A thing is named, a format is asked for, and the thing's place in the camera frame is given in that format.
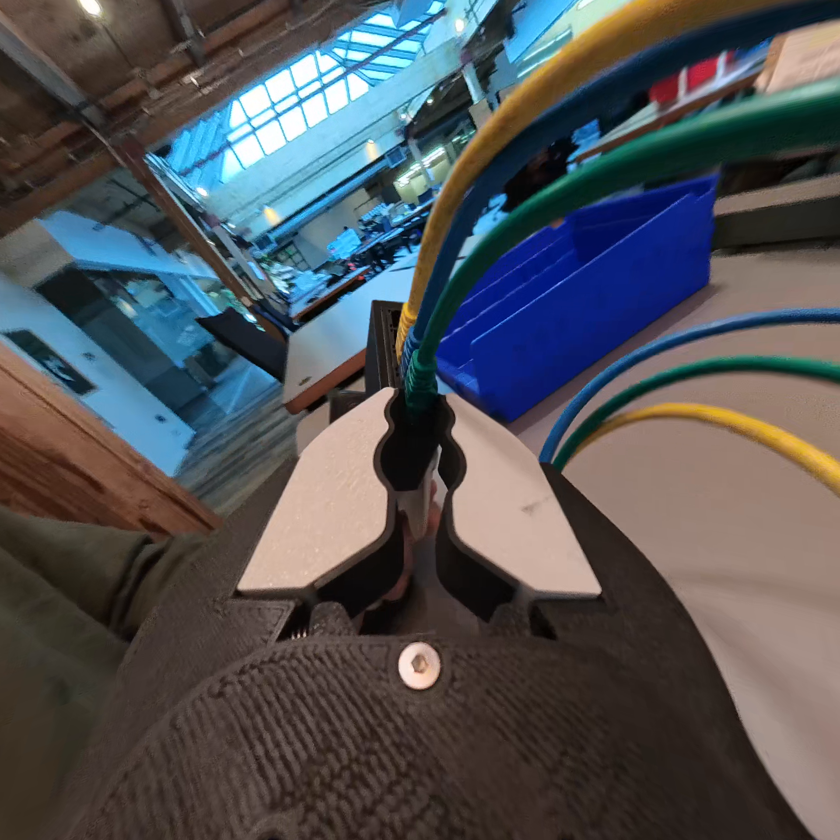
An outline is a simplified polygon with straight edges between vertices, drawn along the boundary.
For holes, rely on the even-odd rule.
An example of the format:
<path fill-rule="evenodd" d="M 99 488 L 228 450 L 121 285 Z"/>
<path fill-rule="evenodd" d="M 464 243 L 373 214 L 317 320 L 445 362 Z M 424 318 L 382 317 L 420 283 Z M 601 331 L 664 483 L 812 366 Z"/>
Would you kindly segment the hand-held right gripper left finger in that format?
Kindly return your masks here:
<path fill-rule="evenodd" d="M 403 572 L 396 493 L 379 455 L 386 391 L 326 426 L 302 450 L 235 587 L 245 599 L 375 609 Z"/>

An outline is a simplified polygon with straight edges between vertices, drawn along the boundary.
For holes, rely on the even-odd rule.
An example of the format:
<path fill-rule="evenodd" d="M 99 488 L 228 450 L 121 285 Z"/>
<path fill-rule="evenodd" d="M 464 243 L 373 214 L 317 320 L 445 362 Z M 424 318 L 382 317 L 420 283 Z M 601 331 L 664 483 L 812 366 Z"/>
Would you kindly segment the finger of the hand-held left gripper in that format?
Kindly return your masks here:
<path fill-rule="evenodd" d="M 409 526 L 428 525 L 434 499 L 433 483 L 436 471 L 437 463 L 429 463 L 417 487 L 396 492 L 397 509 L 405 516 Z"/>

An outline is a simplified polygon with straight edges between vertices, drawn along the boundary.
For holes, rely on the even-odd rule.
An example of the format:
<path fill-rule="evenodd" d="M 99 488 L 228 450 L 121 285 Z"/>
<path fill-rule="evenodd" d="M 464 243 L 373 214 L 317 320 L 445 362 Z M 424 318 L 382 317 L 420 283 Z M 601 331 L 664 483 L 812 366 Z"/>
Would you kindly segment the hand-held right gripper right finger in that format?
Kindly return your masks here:
<path fill-rule="evenodd" d="M 481 621 L 498 607 L 602 595 L 545 470 L 513 433 L 457 394 L 439 404 L 447 489 L 437 577 Z"/>

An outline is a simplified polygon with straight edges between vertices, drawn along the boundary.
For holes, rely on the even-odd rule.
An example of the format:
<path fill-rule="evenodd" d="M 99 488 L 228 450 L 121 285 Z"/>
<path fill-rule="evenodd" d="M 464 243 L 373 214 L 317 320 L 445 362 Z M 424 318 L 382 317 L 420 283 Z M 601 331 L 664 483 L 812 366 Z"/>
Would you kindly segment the black ethernet port block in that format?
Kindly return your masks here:
<path fill-rule="evenodd" d="M 379 460 L 384 477 L 399 492 L 419 488 L 438 446 L 437 406 L 417 414 L 406 406 L 395 350 L 401 309 L 396 301 L 372 302 L 364 360 L 365 396 L 386 391 L 387 429 Z"/>

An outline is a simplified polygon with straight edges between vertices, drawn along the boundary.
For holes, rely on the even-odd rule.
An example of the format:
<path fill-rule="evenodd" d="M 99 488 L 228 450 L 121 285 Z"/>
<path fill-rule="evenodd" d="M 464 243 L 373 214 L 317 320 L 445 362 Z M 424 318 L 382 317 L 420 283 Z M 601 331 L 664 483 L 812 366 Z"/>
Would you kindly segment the blue plastic bin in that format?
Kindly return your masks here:
<path fill-rule="evenodd" d="M 718 174 L 579 209 L 500 257 L 461 303 L 437 375 L 510 422 L 709 281 Z"/>

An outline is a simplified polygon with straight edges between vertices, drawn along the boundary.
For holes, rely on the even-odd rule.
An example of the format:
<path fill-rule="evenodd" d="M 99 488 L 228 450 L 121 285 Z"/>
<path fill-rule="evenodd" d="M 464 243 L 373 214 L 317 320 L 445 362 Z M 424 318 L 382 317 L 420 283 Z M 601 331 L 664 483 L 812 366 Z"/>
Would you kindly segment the person's left forearm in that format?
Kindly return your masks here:
<path fill-rule="evenodd" d="M 209 539 L 1 513 L 2 550 L 125 641 Z"/>

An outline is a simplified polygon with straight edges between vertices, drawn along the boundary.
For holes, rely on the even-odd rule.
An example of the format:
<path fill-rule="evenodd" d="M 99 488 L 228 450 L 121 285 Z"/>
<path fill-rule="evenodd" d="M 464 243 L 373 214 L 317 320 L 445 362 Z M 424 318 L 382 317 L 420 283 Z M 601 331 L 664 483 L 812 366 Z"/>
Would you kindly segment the person's left hand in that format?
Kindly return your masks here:
<path fill-rule="evenodd" d="M 427 520 L 426 530 L 423 537 L 413 536 L 411 526 L 406 516 L 400 513 L 399 522 L 402 525 L 403 537 L 403 567 L 402 573 L 395 585 L 382 598 L 383 602 L 396 602 L 401 600 L 407 592 L 414 570 L 414 546 L 426 538 L 435 536 L 441 519 L 442 509 L 436 499 L 438 494 L 437 482 L 433 479 L 427 496 Z"/>

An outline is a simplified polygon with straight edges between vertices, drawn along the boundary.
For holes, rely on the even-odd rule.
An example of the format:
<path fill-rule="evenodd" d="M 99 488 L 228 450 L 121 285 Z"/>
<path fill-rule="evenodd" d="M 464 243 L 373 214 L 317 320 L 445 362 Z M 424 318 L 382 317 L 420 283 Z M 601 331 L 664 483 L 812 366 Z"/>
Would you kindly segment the grey desk with wooden edge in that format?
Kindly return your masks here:
<path fill-rule="evenodd" d="M 301 327 L 290 338 L 282 388 L 287 412 L 298 415 L 364 368 L 373 301 L 403 303 L 418 254 L 395 264 Z"/>

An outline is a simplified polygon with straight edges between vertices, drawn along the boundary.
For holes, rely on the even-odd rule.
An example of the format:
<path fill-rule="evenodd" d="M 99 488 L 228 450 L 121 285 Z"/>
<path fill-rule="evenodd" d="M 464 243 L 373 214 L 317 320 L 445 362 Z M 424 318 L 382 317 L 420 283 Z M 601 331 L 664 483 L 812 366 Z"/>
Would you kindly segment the person's olive clothing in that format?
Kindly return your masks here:
<path fill-rule="evenodd" d="M 2 591 L 1 643 L 1 837 L 37 838 L 128 646 L 38 587 Z"/>

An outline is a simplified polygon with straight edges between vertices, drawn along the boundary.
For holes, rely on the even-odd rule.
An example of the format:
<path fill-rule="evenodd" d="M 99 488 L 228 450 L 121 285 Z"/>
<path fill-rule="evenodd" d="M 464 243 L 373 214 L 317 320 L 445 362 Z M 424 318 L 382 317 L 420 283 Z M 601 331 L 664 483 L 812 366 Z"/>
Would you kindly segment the skylight window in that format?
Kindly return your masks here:
<path fill-rule="evenodd" d="M 420 2 L 404 23 L 395 9 L 362 19 L 181 131 L 159 156 L 207 196 L 410 67 L 444 10 L 445 2 Z"/>

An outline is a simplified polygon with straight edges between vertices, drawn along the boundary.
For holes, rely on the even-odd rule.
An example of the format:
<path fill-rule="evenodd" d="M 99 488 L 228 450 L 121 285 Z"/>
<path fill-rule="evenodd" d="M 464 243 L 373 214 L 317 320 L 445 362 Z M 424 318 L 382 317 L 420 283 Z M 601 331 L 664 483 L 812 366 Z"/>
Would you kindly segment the wooden post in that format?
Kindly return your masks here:
<path fill-rule="evenodd" d="M 26 515 L 208 534 L 221 518 L 15 353 L 1 351 L 1 504 Z"/>

